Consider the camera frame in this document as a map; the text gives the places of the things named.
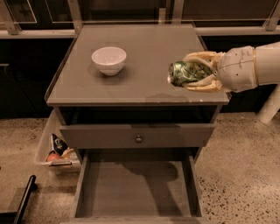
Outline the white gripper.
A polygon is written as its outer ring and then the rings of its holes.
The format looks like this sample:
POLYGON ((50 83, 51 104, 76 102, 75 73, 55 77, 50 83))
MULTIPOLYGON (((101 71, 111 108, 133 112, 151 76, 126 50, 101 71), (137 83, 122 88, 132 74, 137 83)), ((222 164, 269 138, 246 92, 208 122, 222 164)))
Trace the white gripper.
POLYGON ((196 92, 213 93, 224 88, 227 92, 239 93, 257 87, 256 49, 252 46, 232 48, 228 52, 192 52, 183 61, 192 64, 196 70, 208 68, 217 70, 214 74, 192 83, 184 83, 183 87, 196 92))

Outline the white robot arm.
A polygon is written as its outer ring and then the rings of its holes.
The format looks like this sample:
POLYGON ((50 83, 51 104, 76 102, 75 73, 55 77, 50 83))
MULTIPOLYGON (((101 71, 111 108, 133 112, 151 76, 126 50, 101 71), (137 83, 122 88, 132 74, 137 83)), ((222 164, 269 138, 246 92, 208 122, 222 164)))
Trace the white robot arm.
POLYGON ((258 86, 276 84, 269 99, 257 113, 262 123, 269 123, 280 109, 280 43, 258 47, 232 48, 228 52, 194 52, 183 61, 199 62, 213 73, 203 80, 184 84, 191 91, 205 93, 240 93, 258 86))

